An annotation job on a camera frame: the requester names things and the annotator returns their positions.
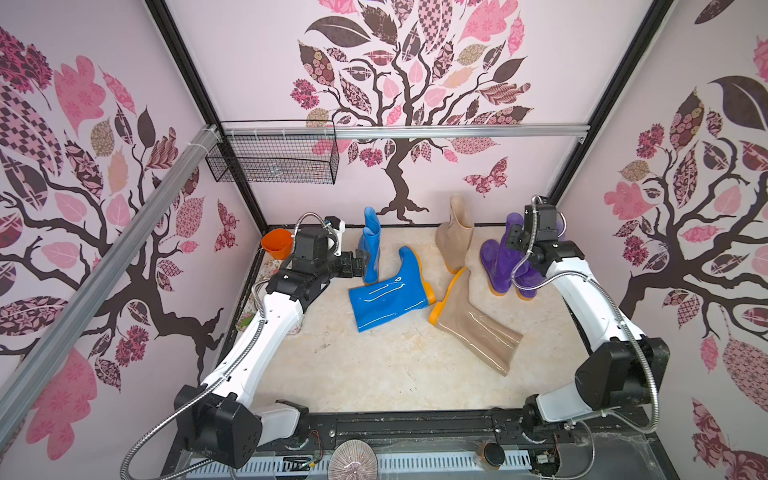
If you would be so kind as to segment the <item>purple rain boot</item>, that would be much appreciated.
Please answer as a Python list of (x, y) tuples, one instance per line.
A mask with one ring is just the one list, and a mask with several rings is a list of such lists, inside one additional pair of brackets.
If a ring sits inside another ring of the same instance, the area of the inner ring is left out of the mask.
[[(520, 227), (523, 226), (524, 218), (521, 214), (516, 212), (512, 213), (511, 218), (512, 225), (519, 225)], [(563, 220), (561, 214), (557, 215), (556, 229), (559, 237), (564, 235), (566, 223)], [(522, 290), (515, 287), (518, 297), (524, 301), (533, 300), (537, 294), (537, 290), (533, 289), (532, 287), (539, 285), (544, 281), (542, 275), (531, 266), (529, 260), (523, 262), (523, 264), (518, 268), (514, 278), (516, 285), (525, 287)]]
[(504, 234), (500, 240), (486, 240), (480, 248), (481, 264), (488, 276), (490, 289), (494, 295), (504, 296), (512, 288), (512, 272), (523, 258), (519, 250), (506, 246), (509, 234), (514, 226), (522, 226), (523, 216), (517, 212), (507, 215)]

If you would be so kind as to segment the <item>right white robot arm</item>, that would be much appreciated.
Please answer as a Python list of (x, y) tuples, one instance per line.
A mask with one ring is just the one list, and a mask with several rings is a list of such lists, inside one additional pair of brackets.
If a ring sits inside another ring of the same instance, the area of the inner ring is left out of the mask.
[(527, 399), (526, 427), (613, 416), (640, 433), (653, 433), (660, 421), (659, 387), (669, 347), (621, 311), (579, 247), (562, 240), (566, 225), (555, 206), (534, 196), (522, 224), (513, 226), (503, 244), (521, 253), (520, 262), (542, 277), (541, 287), (556, 288), (589, 350), (570, 383)]

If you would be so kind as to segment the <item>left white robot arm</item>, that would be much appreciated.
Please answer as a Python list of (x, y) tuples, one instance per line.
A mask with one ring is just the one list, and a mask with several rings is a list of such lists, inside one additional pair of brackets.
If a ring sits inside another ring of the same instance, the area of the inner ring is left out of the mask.
[(286, 400), (252, 409), (257, 387), (288, 333), (339, 278), (364, 275), (368, 255), (361, 250), (331, 254), (315, 270), (284, 261), (264, 283), (257, 315), (222, 362), (198, 387), (183, 387), (175, 399), (183, 448), (206, 459), (240, 468), (257, 448), (308, 431), (308, 408)]

